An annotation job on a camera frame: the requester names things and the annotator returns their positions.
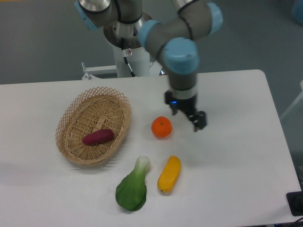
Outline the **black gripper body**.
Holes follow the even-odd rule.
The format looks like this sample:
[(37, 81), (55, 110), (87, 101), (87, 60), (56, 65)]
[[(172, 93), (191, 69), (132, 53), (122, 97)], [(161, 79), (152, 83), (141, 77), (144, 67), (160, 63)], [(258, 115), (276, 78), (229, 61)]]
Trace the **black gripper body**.
[(177, 99), (173, 96), (173, 93), (170, 90), (164, 93), (165, 103), (169, 107), (171, 104), (177, 104), (178, 110), (180, 110), (186, 116), (193, 115), (196, 112), (196, 100), (196, 95), (188, 99)]

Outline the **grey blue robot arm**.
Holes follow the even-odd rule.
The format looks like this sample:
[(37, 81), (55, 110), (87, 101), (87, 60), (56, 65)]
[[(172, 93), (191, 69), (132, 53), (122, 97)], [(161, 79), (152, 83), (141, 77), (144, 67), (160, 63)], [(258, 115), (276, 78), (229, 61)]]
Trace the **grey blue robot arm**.
[(178, 16), (167, 24), (145, 14), (140, 0), (77, 0), (74, 5), (88, 29), (103, 28), (118, 77), (148, 76), (154, 58), (168, 75), (164, 97), (172, 113), (183, 112), (196, 131), (207, 125), (205, 112), (196, 109), (200, 59), (195, 41), (222, 26), (216, 4), (175, 0)]

